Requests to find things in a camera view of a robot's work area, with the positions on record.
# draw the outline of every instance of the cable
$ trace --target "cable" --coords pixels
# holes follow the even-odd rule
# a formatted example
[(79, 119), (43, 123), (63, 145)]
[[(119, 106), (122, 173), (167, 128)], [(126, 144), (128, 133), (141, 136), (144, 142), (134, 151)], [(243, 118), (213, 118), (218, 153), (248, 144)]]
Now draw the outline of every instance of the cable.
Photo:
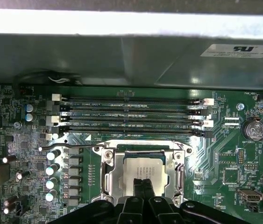
[(51, 81), (56, 82), (56, 83), (70, 82), (70, 79), (68, 79), (68, 78), (60, 78), (60, 79), (58, 79), (58, 80), (53, 79), (53, 78), (51, 78), (51, 77), (49, 77), (49, 76), (48, 76), (48, 78), (49, 78)]
[(69, 144), (66, 144), (66, 143), (55, 143), (55, 144), (52, 144), (51, 146), (39, 147), (38, 150), (39, 150), (39, 152), (47, 151), (47, 150), (51, 150), (51, 149), (53, 149), (55, 147), (89, 148), (89, 147), (104, 147), (104, 145), (69, 145)]
[[(70, 82), (80, 78), (81, 75), (74, 72), (58, 72), (49, 69), (30, 69), (20, 72), (18, 75), (14, 77), (12, 88), (14, 90), (15, 98), (20, 97), (20, 83), (27, 82), (31, 79), (39, 79), (39, 78), (49, 78), (51, 81), (56, 82), (58, 84), (62, 84), (65, 82)], [(51, 77), (66, 77), (61, 79), (53, 79)]]

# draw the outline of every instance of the chip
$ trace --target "chip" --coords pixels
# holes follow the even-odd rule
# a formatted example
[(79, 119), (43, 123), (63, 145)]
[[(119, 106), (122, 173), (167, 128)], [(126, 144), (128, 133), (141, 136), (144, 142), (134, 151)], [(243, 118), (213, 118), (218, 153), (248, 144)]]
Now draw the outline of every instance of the chip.
[(78, 204), (79, 204), (78, 199), (69, 199), (68, 200), (68, 205), (69, 206), (78, 206)]
[(224, 184), (237, 184), (239, 177), (239, 169), (225, 168), (223, 173)]
[(5, 140), (13, 142), (14, 141), (14, 137), (12, 135), (6, 135), (5, 136)]
[(69, 196), (79, 196), (78, 189), (69, 189)]
[(78, 176), (79, 175), (79, 169), (78, 168), (69, 168), (69, 175)]
[(79, 158), (69, 158), (69, 165), (78, 166), (80, 164)]
[(79, 185), (79, 179), (69, 179), (69, 186), (78, 186)]
[(1, 104), (3, 104), (3, 105), (10, 105), (10, 99), (9, 99), (9, 98), (4, 98), (4, 99), (1, 101)]
[(123, 196), (133, 195), (134, 179), (150, 179), (156, 196), (164, 193), (167, 175), (161, 159), (127, 158), (123, 165)]
[(47, 207), (39, 207), (39, 213), (46, 214), (47, 213)]
[(44, 163), (38, 162), (38, 163), (36, 164), (36, 168), (37, 168), (38, 170), (44, 170)]
[(26, 141), (23, 141), (22, 143), (20, 143), (20, 147), (26, 149), (28, 148), (28, 143)]
[(22, 191), (29, 192), (29, 187), (28, 187), (28, 186), (23, 186), (23, 187), (22, 187)]

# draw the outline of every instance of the capacitor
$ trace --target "capacitor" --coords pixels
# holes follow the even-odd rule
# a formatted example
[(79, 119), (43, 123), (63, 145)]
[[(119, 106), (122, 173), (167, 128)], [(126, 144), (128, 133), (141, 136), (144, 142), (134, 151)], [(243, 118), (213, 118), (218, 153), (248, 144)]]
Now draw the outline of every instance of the capacitor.
[(57, 186), (57, 179), (55, 177), (50, 178), (47, 182), (46, 182), (46, 187), (48, 189), (53, 189), (55, 186)]
[(27, 113), (25, 115), (25, 120), (28, 122), (36, 120), (37, 116), (35, 114)]
[(36, 110), (37, 110), (37, 107), (33, 106), (31, 104), (27, 104), (25, 106), (25, 111), (28, 112), (28, 113), (35, 112)]
[(15, 209), (15, 206), (16, 206), (15, 203), (9, 205), (7, 208), (4, 209), (4, 214), (6, 214), (6, 215), (9, 214), (11, 211), (13, 211)]
[(12, 197), (9, 197), (7, 200), (4, 201), (4, 206), (8, 207), (9, 205), (13, 204), (18, 199), (17, 195), (13, 195)]
[(48, 160), (54, 160), (61, 154), (61, 151), (58, 149), (52, 150), (51, 152), (47, 153), (46, 157)]
[(261, 198), (262, 198), (262, 200), (263, 200), (263, 193), (261, 192), (261, 191), (259, 191), (259, 190), (254, 190), (257, 194), (259, 194), (260, 196), (261, 196)]
[(57, 196), (56, 190), (50, 190), (49, 193), (46, 194), (45, 199), (48, 202), (51, 202)]
[(16, 128), (16, 129), (19, 129), (19, 128), (21, 128), (21, 126), (22, 126), (22, 124), (20, 123), (20, 122), (14, 122), (14, 124), (13, 124), (13, 126), (14, 126), (14, 128)]
[(30, 175), (30, 171), (25, 170), (22, 173), (17, 174), (17, 179), (22, 180), (24, 177), (29, 176), (29, 175)]
[(8, 156), (6, 156), (6, 157), (4, 157), (2, 159), (2, 162), (3, 163), (9, 163), (9, 162), (14, 162), (16, 160), (17, 160), (17, 156), (16, 155), (8, 155)]
[(60, 167), (61, 167), (60, 164), (54, 163), (54, 164), (51, 164), (49, 167), (47, 167), (45, 172), (47, 175), (51, 176), (55, 172), (57, 172), (60, 169)]

